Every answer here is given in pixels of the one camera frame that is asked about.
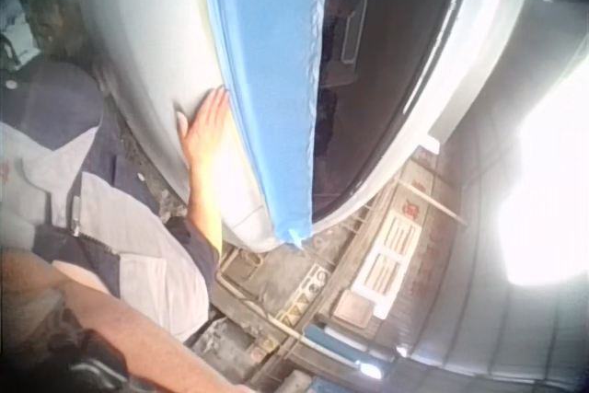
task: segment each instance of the sleeve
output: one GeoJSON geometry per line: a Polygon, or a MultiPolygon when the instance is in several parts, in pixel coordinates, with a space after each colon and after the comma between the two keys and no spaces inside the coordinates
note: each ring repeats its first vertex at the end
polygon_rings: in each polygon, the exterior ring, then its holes
{"type": "Polygon", "coordinates": [[[213,287],[219,254],[204,235],[185,217],[174,216],[166,223],[170,234],[186,249],[201,271],[209,293],[213,287]]]}

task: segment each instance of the fingers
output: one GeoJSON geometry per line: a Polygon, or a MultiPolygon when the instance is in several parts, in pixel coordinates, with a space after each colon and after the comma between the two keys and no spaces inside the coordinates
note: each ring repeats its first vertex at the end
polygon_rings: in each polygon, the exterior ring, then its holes
{"type": "Polygon", "coordinates": [[[187,132],[195,131],[199,127],[223,126],[228,112],[229,92],[223,86],[212,89],[204,99],[194,123],[187,132]]]}
{"type": "Polygon", "coordinates": [[[215,125],[218,123],[219,110],[223,106],[223,99],[225,96],[226,89],[224,87],[218,87],[214,91],[214,96],[211,102],[211,108],[209,109],[209,115],[207,116],[207,123],[215,125]]]}
{"type": "Polygon", "coordinates": [[[206,95],[206,97],[204,98],[204,101],[202,102],[202,106],[199,109],[199,112],[196,115],[196,118],[194,119],[194,122],[196,122],[196,121],[207,122],[209,120],[209,116],[211,115],[211,107],[214,104],[214,97],[216,95],[216,92],[217,92],[217,89],[211,89],[209,91],[209,93],[206,95]]]}
{"type": "Polygon", "coordinates": [[[176,120],[178,121],[178,134],[180,136],[180,140],[184,140],[184,138],[186,138],[186,134],[188,133],[188,119],[182,112],[177,111],[176,120]]]}
{"type": "Polygon", "coordinates": [[[229,113],[229,91],[222,89],[220,98],[218,99],[217,108],[214,112],[215,126],[223,126],[225,124],[227,114],[229,113]]]}

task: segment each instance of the pipe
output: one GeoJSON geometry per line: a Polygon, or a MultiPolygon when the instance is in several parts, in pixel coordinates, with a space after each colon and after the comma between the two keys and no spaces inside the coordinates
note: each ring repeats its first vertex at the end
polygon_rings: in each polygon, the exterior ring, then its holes
{"type": "Polygon", "coordinates": [[[217,282],[219,282],[219,284],[221,284],[226,289],[227,292],[231,293],[231,295],[236,297],[238,300],[244,302],[243,304],[245,304],[245,306],[247,308],[249,308],[249,310],[254,312],[256,315],[258,315],[262,319],[265,319],[266,321],[268,321],[276,329],[283,331],[287,335],[300,341],[306,347],[313,349],[316,352],[319,352],[319,353],[327,356],[328,358],[332,359],[333,361],[337,361],[340,364],[347,365],[347,366],[353,368],[354,370],[357,368],[356,364],[354,362],[350,361],[349,359],[346,359],[343,356],[339,356],[337,353],[332,352],[331,350],[328,350],[325,347],[318,345],[317,343],[315,343],[315,342],[311,341],[309,338],[307,338],[305,335],[302,335],[302,334],[298,333],[297,331],[294,331],[290,327],[285,326],[278,319],[273,318],[270,315],[268,315],[266,312],[264,312],[264,310],[260,306],[254,304],[245,295],[243,295],[241,292],[239,292],[239,290],[237,290],[237,288],[233,284],[231,284],[228,280],[226,280],[222,275],[217,274],[217,282]]]}
{"type": "Polygon", "coordinates": [[[428,202],[432,206],[437,207],[440,211],[444,212],[446,215],[450,216],[451,218],[454,218],[461,225],[468,225],[467,220],[465,220],[464,218],[462,218],[460,215],[457,215],[454,212],[452,212],[450,209],[448,209],[447,207],[445,207],[443,204],[441,204],[437,200],[435,200],[432,197],[430,197],[427,193],[420,191],[419,189],[411,186],[409,183],[407,183],[407,182],[405,182],[405,181],[403,181],[401,179],[395,179],[395,181],[398,184],[400,184],[401,186],[403,186],[404,188],[406,188],[406,189],[410,190],[411,192],[413,192],[418,197],[422,197],[426,202],[428,202]]]}

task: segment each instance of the forearm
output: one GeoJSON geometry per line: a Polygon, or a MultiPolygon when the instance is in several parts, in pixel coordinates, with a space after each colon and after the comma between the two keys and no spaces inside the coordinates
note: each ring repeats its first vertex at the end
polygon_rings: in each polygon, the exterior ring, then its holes
{"type": "Polygon", "coordinates": [[[214,195],[212,167],[195,165],[190,171],[190,181],[191,196],[188,217],[221,257],[223,246],[222,222],[214,195]]]}
{"type": "Polygon", "coordinates": [[[29,300],[48,289],[60,291],[82,327],[93,329],[124,355],[130,373],[169,391],[236,391],[149,319],[110,295],[76,283],[29,252],[2,250],[2,289],[6,296],[29,300]]]}

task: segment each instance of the garage wall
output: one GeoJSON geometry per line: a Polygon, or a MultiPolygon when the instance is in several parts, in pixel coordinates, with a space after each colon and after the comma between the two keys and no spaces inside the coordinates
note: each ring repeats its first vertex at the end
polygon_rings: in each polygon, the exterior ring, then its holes
{"type": "Polygon", "coordinates": [[[458,230],[441,290],[410,353],[415,360],[566,388],[589,362],[587,275],[546,287],[510,285],[496,225],[518,180],[518,125],[571,63],[571,53],[584,48],[586,14],[586,6],[528,3],[510,48],[453,136],[465,155],[462,214],[469,224],[458,230]]]}

